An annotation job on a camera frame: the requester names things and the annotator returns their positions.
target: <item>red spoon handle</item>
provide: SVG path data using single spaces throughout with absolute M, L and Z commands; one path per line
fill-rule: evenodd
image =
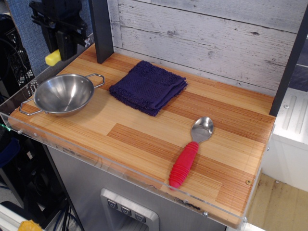
M 183 152 L 178 157 L 170 172 L 170 186 L 178 188 L 183 184 L 192 167 L 193 160 L 198 152 L 198 149 L 199 144 L 195 141 L 192 141 L 185 146 Z

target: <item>navy blue washcloth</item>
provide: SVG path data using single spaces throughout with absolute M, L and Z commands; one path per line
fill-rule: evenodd
M 109 92 L 124 104 L 150 116 L 156 116 L 172 97 L 180 94 L 187 86 L 185 79 L 141 61 L 125 77 L 112 85 Z

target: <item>spoon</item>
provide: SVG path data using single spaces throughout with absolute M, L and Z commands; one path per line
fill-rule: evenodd
M 193 160 L 198 152 L 199 143 L 208 140 L 213 133 L 213 121 L 209 117 L 198 119 L 192 127 L 192 142 L 188 143 L 172 167 L 169 184 L 178 188 L 185 181 Z

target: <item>metal bowl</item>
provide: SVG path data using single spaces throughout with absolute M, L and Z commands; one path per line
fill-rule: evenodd
M 94 86 L 88 79 L 90 76 L 100 76 L 103 83 Z M 94 88 L 105 83 L 104 76 L 92 74 L 89 76 L 81 76 L 76 74 L 65 74 L 55 76 L 41 83 L 33 95 L 35 105 L 40 109 L 33 113 L 27 113 L 22 110 L 21 103 L 19 111 L 28 116 L 39 112 L 55 114 L 57 116 L 70 116 L 80 111 L 92 98 Z

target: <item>wooden cutting board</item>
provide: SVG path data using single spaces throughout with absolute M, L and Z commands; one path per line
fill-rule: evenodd
M 249 182 L 256 178 L 274 124 L 275 117 L 269 115 L 273 98 L 165 68 L 186 77 L 188 87 L 152 117 L 124 105 L 108 92 L 139 61 L 114 53 L 98 64 L 95 47 L 91 46 L 61 72 L 105 76 L 106 84 L 95 89 L 84 109 L 69 117 L 45 113 L 26 116 L 18 110 L 11 116 L 30 125 L 24 133 L 42 142 L 95 164 L 99 162 L 107 170 L 152 185 L 162 195 L 171 195 L 191 209 L 207 211 L 212 218 L 236 226 L 241 220 L 236 216 L 244 216 L 253 185 Z M 101 78 L 91 80 L 96 85 Z M 24 110 L 33 112 L 37 108 L 29 103 Z M 180 187 L 193 199 L 165 184 L 168 185 L 172 165 L 192 140 L 192 125 L 204 116 L 213 120 L 214 133 L 200 144 L 191 171 Z M 16 121 L 14 124 L 24 126 Z

